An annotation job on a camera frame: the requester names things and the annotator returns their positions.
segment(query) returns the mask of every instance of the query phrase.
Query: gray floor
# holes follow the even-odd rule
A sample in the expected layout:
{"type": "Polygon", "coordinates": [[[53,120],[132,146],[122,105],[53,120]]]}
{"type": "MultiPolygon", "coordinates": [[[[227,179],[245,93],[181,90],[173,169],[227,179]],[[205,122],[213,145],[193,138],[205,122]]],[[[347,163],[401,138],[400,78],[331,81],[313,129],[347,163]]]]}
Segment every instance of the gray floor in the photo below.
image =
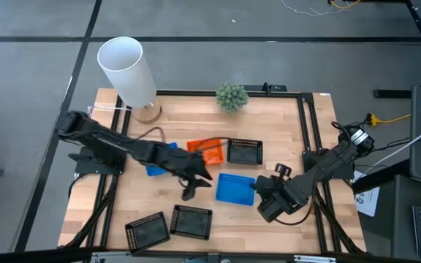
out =
{"type": "MultiPolygon", "coordinates": [[[[325,1],[285,2],[299,11],[329,8],[325,1]]],[[[0,36],[83,36],[94,3],[0,0],[0,36]]],[[[421,17],[421,1],[414,3],[421,17]]],[[[295,14],[279,0],[105,0],[93,35],[417,37],[420,33],[403,4],[360,3],[347,12],[312,18],[295,14]]],[[[88,46],[72,110],[86,110],[98,88],[110,87],[96,63],[101,44],[88,46]]],[[[366,113],[383,119],[407,114],[409,100],[374,99],[371,91],[421,84],[421,45],[145,42],[143,46],[156,84],[162,89],[214,89],[225,82],[269,82],[287,85],[291,91],[329,92],[342,123],[362,120],[366,113]]],[[[10,251],[14,244],[79,48],[80,43],[0,43],[0,167],[5,168],[0,177],[0,252],[10,251]]],[[[377,145],[385,145],[407,137],[409,122],[368,132],[377,145]]],[[[65,143],[58,146],[29,250],[56,247],[67,206],[67,186],[75,167],[67,154],[76,151],[75,146],[65,143]]],[[[388,153],[372,154],[358,163],[372,164],[388,153]]],[[[407,156],[403,152],[386,164],[407,156]]],[[[380,194],[377,216],[360,218],[368,250],[387,256],[391,228],[385,222],[392,187],[382,188],[380,194]]]]}

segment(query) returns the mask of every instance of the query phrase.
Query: orange tray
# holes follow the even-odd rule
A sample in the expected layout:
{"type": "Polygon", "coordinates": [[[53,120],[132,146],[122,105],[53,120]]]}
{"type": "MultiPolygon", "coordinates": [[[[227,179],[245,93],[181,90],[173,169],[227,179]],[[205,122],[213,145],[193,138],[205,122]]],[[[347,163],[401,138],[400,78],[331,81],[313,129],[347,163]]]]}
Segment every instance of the orange tray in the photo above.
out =
{"type": "MultiPolygon", "coordinates": [[[[197,146],[202,140],[194,140],[187,142],[188,152],[196,151],[197,146]]],[[[200,149],[209,148],[220,145],[220,140],[208,140],[199,145],[200,149]]],[[[205,164],[221,164],[224,162],[224,154],[222,153],[222,146],[204,150],[202,152],[205,164]]]]}

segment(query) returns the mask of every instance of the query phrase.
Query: yellow cable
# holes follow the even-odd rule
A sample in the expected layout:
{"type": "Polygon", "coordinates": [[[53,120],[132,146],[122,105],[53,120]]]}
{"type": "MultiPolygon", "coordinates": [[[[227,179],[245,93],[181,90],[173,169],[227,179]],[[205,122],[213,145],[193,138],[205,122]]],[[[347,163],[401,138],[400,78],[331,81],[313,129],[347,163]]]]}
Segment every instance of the yellow cable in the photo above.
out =
{"type": "Polygon", "coordinates": [[[353,3],[353,4],[347,4],[347,6],[346,6],[346,7],[341,7],[341,6],[337,5],[337,4],[334,2],[334,0],[332,0],[330,3],[331,3],[334,7],[337,7],[337,8],[339,8],[339,9],[349,9],[350,7],[353,7],[354,5],[358,4],[360,1],[361,1],[361,0],[357,0],[357,1],[356,1],[355,3],[353,3]]]}
{"type": "Polygon", "coordinates": [[[395,118],[395,119],[392,119],[392,120],[388,120],[388,121],[382,121],[382,120],[378,119],[376,122],[377,123],[393,123],[395,121],[400,121],[400,120],[403,120],[403,119],[408,118],[408,117],[410,117],[410,114],[407,114],[407,115],[404,115],[402,117],[395,118]]]}

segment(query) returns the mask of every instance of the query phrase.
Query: blue object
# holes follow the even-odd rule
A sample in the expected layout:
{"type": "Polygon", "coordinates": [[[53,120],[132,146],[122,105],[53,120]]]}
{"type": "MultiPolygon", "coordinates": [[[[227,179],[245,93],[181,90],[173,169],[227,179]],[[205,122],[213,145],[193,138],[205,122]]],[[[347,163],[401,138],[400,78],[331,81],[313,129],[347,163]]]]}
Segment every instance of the blue object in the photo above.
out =
{"type": "MultiPolygon", "coordinates": [[[[169,144],[170,148],[178,148],[178,145],[176,144],[176,142],[172,142],[169,144]]],[[[146,165],[145,166],[145,171],[147,172],[148,176],[157,176],[157,175],[161,175],[163,173],[166,173],[167,171],[165,171],[164,169],[160,168],[160,167],[155,167],[155,166],[151,166],[151,165],[146,165]]]]}
{"type": "Polygon", "coordinates": [[[221,173],[217,184],[216,199],[238,205],[253,205],[254,190],[249,186],[254,178],[221,173]]]}

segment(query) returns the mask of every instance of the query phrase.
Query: black plastic crate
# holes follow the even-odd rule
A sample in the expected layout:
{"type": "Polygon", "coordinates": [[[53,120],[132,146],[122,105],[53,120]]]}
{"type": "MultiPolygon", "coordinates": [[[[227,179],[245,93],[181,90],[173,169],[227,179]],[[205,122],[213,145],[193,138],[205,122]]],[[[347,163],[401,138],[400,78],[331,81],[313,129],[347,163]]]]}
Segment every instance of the black plastic crate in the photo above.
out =
{"type": "Polygon", "coordinates": [[[262,164],[262,141],[229,139],[227,161],[233,164],[262,164]]]}
{"type": "Polygon", "coordinates": [[[170,233],[183,237],[209,240],[212,210],[175,205],[170,233]]]}
{"type": "Polygon", "coordinates": [[[124,226],[129,250],[136,253],[170,240],[163,212],[133,221],[124,226]]]}

